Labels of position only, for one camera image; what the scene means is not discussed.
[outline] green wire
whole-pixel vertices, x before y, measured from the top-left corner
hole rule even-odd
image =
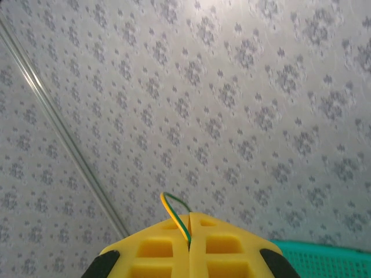
[[[163,193],[163,196],[164,196],[164,199],[165,199],[166,204],[168,205],[168,207],[171,210],[171,212],[174,214],[175,219],[178,221],[178,223],[180,224],[182,230],[184,231],[185,235],[187,236],[187,239],[188,239],[188,249],[189,249],[189,247],[191,246],[192,237],[191,237],[188,229],[186,228],[185,224],[183,223],[183,221],[180,219],[180,217],[178,216],[178,214],[174,211],[173,207],[169,204],[169,201],[167,200],[166,197],[169,197],[169,198],[171,198],[171,199],[179,202],[180,204],[182,204],[188,210],[189,213],[192,212],[192,211],[191,211],[191,209],[188,207],[188,205],[186,203],[184,203],[181,199],[175,197],[174,195],[172,195],[170,193],[167,193],[167,192],[164,192]]]
[[[179,199],[178,197],[175,197],[174,195],[172,195],[172,194],[170,194],[170,193],[168,193],[168,192],[164,192],[163,194],[165,195],[165,197],[168,196],[169,198],[171,198],[171,199],[173,199],[174,201],[177,201],[178,203],[180,203],[181,205],[183,205],[183,207],[185,207],[185,209],[186,209],[189,213],[192,212],[192,210],[190,209],[190,207],[189,207],[189,206],[188,206],[188,205],[187,205],[183,200]]]

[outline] black rubber part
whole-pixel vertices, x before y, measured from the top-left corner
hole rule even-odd
[[[107,278],[119,257],[120,253],[116,250],[96,257],[81,278]]]
[[[271,270],[274,278],[300,278],[289,261],[282,255],[269,249],[261,249],[260,254]]]

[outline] teal container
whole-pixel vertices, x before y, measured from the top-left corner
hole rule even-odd
[[[371,278],[371,254],[345,248],[273,240],[301,278]]]

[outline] yellow plastic part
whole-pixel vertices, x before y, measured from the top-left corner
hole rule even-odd
[[[135,233],[105,248],[120,257],[108,278],[274,278],[259,251],[282,255],[273,243],[202,213],[181,215],[191,248],[173,220]]]

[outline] wallpaper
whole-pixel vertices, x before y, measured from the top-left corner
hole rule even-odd
[[[371,2],[5,0],[130,232],[159,193],[371,250]]]
[[[0,42],[0,277],[80,277],[118,240]]]

